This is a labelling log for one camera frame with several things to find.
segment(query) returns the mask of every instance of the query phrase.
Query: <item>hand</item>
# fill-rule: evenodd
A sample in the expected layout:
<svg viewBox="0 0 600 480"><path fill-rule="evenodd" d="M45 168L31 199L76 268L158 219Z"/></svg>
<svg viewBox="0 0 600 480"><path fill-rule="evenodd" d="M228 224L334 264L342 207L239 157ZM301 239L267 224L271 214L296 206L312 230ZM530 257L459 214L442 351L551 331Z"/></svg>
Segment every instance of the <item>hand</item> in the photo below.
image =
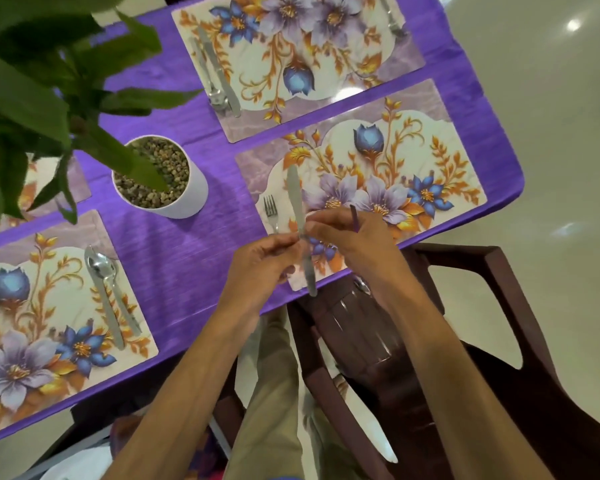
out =
<svg viewBox="0 0 600 480"><path fill-rule="evenodd" d="M420 288L380 214L358 212L359 232L352 231L353 218L346 207L321 210L306 220L306 233L337 246L347 266L368 282L385 309L398 289Z"/></svg>
<svg viewBox="0 0 600 480"><path fill-rule="evenodd" d="M273 234L236 250L217 310L237 318L250 334L276 285L287 280L307 252L308 243L296 232Z"/></svg>

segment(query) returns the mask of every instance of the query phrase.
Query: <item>person's legs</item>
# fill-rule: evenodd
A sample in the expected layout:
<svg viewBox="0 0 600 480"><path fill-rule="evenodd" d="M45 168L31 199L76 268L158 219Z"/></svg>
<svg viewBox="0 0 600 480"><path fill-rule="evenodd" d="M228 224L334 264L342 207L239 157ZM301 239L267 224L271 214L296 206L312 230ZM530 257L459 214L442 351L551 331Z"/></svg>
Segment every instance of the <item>person's legs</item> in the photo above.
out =
<svg viewBox="0 0 600 480"><path fill-rule="evenodd" d="M224 480L304 478L297 437L297 362L285 330L284 308L264 324L258 383L235 440Z"/></svg>
<svg viewBox="0 0 600 480"><path fill-rule="evenodd" d="M349 385L342 376L333 380L344 397ZM360 468L351 451L344 446L318 405L314 405L307 420L314 431L314 447L319 449L320 480L368 480L368 476Z"/></svg>

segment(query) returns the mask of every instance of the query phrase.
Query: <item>green plant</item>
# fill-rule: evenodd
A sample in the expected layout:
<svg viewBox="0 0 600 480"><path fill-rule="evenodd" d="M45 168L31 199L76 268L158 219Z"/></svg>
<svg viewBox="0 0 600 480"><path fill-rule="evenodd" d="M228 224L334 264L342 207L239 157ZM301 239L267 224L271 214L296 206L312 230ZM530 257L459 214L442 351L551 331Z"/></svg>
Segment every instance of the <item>green plant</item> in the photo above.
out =
<svg viewBox="0 0 600 480"><path fill-rule="evenodd" d="M66 170L73 150L136 182L165 190L151 165L98 126L101 112L147 116L184 104L199 91L103 90L106 78L162 51L154 28L118 12L128 33L93 44L102 28L92 13L122 0L0 0L0 217L22 218L18 198L29 158L60 157L55 177L30 210L62 193L58 208L75 224Z"/></svg>

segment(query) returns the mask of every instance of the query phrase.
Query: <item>white plant pot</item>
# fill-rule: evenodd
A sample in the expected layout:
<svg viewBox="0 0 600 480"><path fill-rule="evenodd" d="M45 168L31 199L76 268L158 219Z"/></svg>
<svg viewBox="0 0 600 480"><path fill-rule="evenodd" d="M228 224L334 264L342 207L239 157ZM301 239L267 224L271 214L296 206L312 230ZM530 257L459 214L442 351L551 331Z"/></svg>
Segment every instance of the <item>white plant pot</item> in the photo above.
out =
<svg viewBox="0 0 600 480"><path fill-rule="evenodd" d="M164 207L160 207L159 209L145 209L144 207L138 207L137 205L129 202L123 195L120 193L120 190L116 186L116 181L114 177L114 172L111 172L111 179L113 181L113 188L115 188L116 192L120 196L122 200L127 202L129 205L135 207L136 209L142 209L147 212L151 212L152 214L159 214L164 217L168 217L170 219L186 219L187 217L191 217L197 214L202 206L204 206L207 201L207 197L209 195L209 185L207 183L207 179L200 171L189 155L184 151L184 148L177 144L171 138L167 138L160 135L147 134L144 136L139 136L137 138L133 138L131 141L127 143L127 145L142 140L144 138L163 138L165 140L170 141L174 145L176 145L181 152L184 153L184 156L187 158L187 162L189 163L189 181L187 182L187 186L184 189L184 192L175 202L171 202Z"/></svg>

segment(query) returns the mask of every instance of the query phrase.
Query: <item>purple tablecloth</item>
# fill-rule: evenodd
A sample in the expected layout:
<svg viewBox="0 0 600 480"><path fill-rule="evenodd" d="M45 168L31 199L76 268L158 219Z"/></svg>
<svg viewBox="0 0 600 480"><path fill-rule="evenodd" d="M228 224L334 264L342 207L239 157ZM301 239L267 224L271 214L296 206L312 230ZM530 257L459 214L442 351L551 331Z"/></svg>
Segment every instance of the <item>purple tablecloth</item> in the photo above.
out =
<svg viewBox="0 0 600 480"><path fill-rule="evenodd" d="M85 397L127 379L191 345L216 306L233 251L265 235L235 156L296 128L378 99L426 79L434 79L448 112L471 158L487 204L404 243L462 225L512 202L522 192L524 178L513 149L482 93L467 56L453 39L438 0L399 0L407 27L422 51L426 66L364 93L344 99L236 144L227 142L203 95L171 111L154 111L147 118L103 115L102 126L122 142L145 135L163 135L179 142L206 175L209 198L202 211L182 221L169 220L122 202L111 172L87 155L79 155L92 197L78 204L80 213L97 209L125 267L129 281L150 325L160 354L108 381L0 431L0 439L70 407ZM113 77L107 88L128 86L192 90L201 87L167 7L139 19L160 34L163 53ZM121 24L107 29L119 35ZM52 214L0 233L0 246L60 222ZM336 279L336 274L322 282ZM303 292L278 287L266 309L283 305Z"/></svg>

